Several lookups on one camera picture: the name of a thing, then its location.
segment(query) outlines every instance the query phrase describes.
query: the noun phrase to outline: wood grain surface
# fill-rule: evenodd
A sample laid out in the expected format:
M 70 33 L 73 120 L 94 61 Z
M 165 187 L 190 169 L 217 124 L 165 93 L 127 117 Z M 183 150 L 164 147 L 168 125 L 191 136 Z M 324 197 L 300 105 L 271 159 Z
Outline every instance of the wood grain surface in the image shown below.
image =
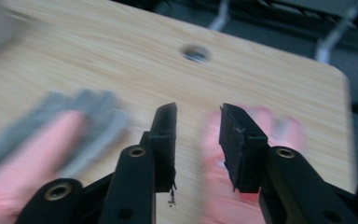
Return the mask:
M 129 124 L 119 142 L 79 177 L 85 185 L 115 170 L 160 105 L 178 105 L 177 205 L 158 196 L 157 223 L 197 223 L 202 206 L 200 136 L 222 103 L 262 105 L 306 129 L 306 158 L 324 180 L 354 190 L 348 81 L 336 68 L 114 2 L 13 0 L 15 39 L 0 48 L 0 128 L 48 91 L 117 93 Z M 197 44 L 206 63 L 185 59 Z

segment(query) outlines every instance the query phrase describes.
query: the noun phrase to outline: gray floor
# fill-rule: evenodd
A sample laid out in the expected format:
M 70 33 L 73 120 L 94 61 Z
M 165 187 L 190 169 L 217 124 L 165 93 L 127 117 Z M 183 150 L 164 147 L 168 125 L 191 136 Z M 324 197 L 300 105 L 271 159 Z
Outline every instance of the gray floor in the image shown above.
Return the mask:
M 197 7 L 190 0 L 167 0 L 161 2 L 155 12 L 208 27 L 216 15 L 218 5 L 215 2 L 205 0 L 202 3 L 205 6 Z M 313 58 L 318 38 L 326 35 L 335 24 L 331 19 L 265 10 L 252 4 L 235 7 L 232 15 L 233 19 L 222 30 L 223 33 L 308 58 Z M 348 76 L 351 101 L 358 104 L 358 28 L 351 28 L 343 36 L 332 52 L 331 64 Z M 353 123 L 358 167 L 358 115 L 353 115 Z

